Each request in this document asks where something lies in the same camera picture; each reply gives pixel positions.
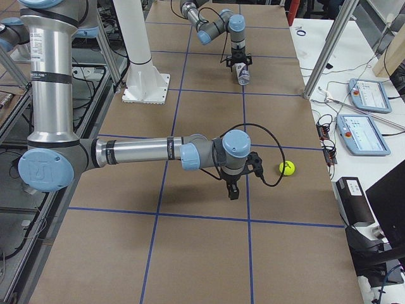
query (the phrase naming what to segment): touchscreen display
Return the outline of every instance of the touchscreen display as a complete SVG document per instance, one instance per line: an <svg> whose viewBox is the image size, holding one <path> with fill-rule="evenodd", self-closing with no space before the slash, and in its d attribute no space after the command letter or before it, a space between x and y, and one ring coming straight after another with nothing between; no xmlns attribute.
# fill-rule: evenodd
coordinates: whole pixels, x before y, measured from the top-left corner
<svg viewBox="0 0 405 304"><path fill-rule="evenodd" d="M344 117L360 151L385 151L368 117Z"/></svg>

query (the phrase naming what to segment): yellow ball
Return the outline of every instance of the yellow ball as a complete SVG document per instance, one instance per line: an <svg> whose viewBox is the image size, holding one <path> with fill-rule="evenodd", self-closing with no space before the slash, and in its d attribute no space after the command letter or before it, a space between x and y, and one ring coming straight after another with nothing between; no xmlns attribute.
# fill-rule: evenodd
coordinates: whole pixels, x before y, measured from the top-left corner
<svg viewBox="0 0 405 304"><path fill-rule="evenodd" d="M278 169L280 170L280 173L283 172L283 163L281 163L280 166L278 166ZM294 174L295 171L296 171L296 166L294 165L294 163L290 160L286 160L284 175L286 175L286 176L292 175L292 174Z"/></svg>

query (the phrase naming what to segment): robotic arm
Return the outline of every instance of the robotic arm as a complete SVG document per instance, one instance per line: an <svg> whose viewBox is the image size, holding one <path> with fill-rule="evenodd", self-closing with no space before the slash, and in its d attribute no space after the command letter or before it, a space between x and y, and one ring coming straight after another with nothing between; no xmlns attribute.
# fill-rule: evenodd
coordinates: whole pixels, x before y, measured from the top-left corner
<svg viewBox="0 0 405 304"><path fill-rule="evenodd" d="M257 153L250 153L250 138L241 130L230 130L212 141L197 135L129 142L79 139L72 127L71 42L80 25L87 24L87 35L94 34L86 21L93 18L90 7L96 0L19 2L23 4L22 20L30 30L32 57L34 132L18 164L28 185L51 192L70 185L83 172L105 165L181 160L185 170L216 167L234 200L239 196L237 181L241 175L255 172L263 177L261 160ZM229 11L223 14L224 18L234 16ZM211 32L207 24L203 28L205 33Z"/></svg>
<svg viewBox="0 0 405 304"><path fill-rule="evenodd" d="M202 14L200 6L208 0L180 0L180 11L197 30L197 36L203 45L210 43L224 32L230 33L231 55L227 56L227 67L236 67L238 83L242 86L249 83L250 74L247 67L252 64L252 57L246 54L245 19L229 9L218 13L218 19L209 23Z"/></svg>

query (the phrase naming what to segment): table surface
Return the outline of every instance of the table surface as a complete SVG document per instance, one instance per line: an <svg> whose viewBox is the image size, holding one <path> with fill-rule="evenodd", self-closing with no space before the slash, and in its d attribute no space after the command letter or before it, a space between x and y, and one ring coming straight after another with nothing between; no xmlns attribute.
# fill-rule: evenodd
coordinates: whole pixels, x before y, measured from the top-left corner
<svg viewBox="0 0 405 304"><path fill-rule="evenodd" d="M99 136L213 138L255 122L274 132L296 173L274 188L243 177L230 201L224 182L179 162L86 172L31 304L362 303L284 9L209 6L245 16L251 83L239 86L219 63L224 36L201 46L188 21L157 1L146 25L154 65L171 74L166 104L118 94ZM247 131L274 182L275 143Z"/></svg>
<svg viewBox="0 0 405 304"><path fill-rule="evenodd" d="M325 37L332 26L332 22L333 21L331 20L295 19L290 28L305 83L309 79L308 75L311 74L311 70L307 69L312 69L314 67L325 43ZM305 30L305 36L299 36L296 34L298 27ZM383 85L388 97L398 96L398 92L392 85L391 81L386 81L387 78L382 79L374 76L372 67L376 62L377 58L371 50L371 47L369 47L367 40L364 38L356 22L350 21L329 60L329 64L331 64L333 68L330 70L325 69L317 87L321 87L323 90L328 88L328 91L332 94L334 99L339 101L346 100L346 103L349 105L352 104L350 97L347 97L349 88L346 83L348 83L351 78L384 81ZM331 81L341 82L343 84L337 84ZM324 101L325 93L315 89L311 99ZM401 98L398 98L391 99L390 103L392 113L376 115L391 120L397 124L405 125L404 101ZM337 111L340 109L340 105L332 103L329 105ZM331 114L334 118L336 117L336 112L324 104L312 102L311 107L321 115ZM347 108L343 108L340 113L358 114ZM318 117L317 113L314 112L315 121L318 120ZM400 131L399 129L390 127L377 119L374 119L374 121L383 134L392 134ZM336 158L338 164L335 166L335 174L332 182L339 180L343 176L358 177L361 186L365 191L405 159L404 134L384 137L391 150L389 156L353 156L347 150L344 142L338 135L338 132L334 132L334 130L335 124L333 123L331 125L330 137L334 139L336 143ZM375 239L371 230L372 227L376 225L378 224L369 227L358 227L358 229L370 239ZM382 303L401 301L405 296L405 285L387 286L385 291L387 294L384 295Z"/></svg>

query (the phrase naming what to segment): white table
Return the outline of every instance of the white table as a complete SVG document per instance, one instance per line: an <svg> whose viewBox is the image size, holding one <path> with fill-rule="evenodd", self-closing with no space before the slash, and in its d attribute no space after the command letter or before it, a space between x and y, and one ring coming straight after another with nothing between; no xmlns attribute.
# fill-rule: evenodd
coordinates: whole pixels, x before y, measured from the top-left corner
<svg viewBox="0 0 405 304"><path fill-rule="evenodd" d="M322 47L325 43L325 37L327 36L331 26L331 20L295 19L293 25L290 28L305 83L308 81L308 76L311 74L310 69L314 68L314 65L320 55ZM297 35L298 27L300 27L301 30L304 30L306 32L306 35ZM348 83L351 78L359 77L369 80L387 80L374 76L372 67L375 65L376 62L377 58L374 57L374 53L371 50L371 47L369 47L356 22L350 21L347 24L347 27L343 32L342 37L340 38L340 41L329 60L329 64L331 64L333 68L331 68L330 70L325 69L324 75L321 76L317 87L321 87L324 90L326 90L328 87L328 91L332 94L334 99L343 101L345 100L349 92L348 85L337 84L330 81ZM351 71L330 73L334 71L354 69L356 67L358 68ZM384 87L388 97L398 96L398 92L392 85L391 81L384 82ZM325 93L316 89L312 94L311 99L324 101ZM346 103L351 105L350 97L346 98ZM392 107L392 113L379 115L397 124L405 125L404 101L401 98L398 98L391 99L390 103ZM336 110L340 109L340 105L338 104L329 103L329 105ZM332 109L324 104L311 102L311 106L314 110L315 121L317 121L319 117L319 115L315 111L318 111L321 115L331 114L334 118L336 117L336 112L334 112ZM340 111L340 114L357 113L343 107L343 109ZM324 118L321 123L328 121L328 118ZM383 134L393 134L400 131L399 129L388 126L376 119L374 119L374 121ZM391 154L389 156L353 156L347 150L345 144L338 135L338 132L334 132L334 130L335 124L333 123L331 125L331 131L329 132L329 134L332 139L335 139L334 141L337 148L336 158L338 164L335 166L335 174L333 176L332 182L337 181L342 176L354 176L358 177L363 190L366 190L405 159L404 134L392 137L385 137L385 141L391 150ZM371 228L373 226L365 227L363 229L359 228L359 230L370 239L375 239L371 234ZM382 304L404 302L405 285L386 286L384 288L384 291L386 291L386 294L383 295Z"/></svg>

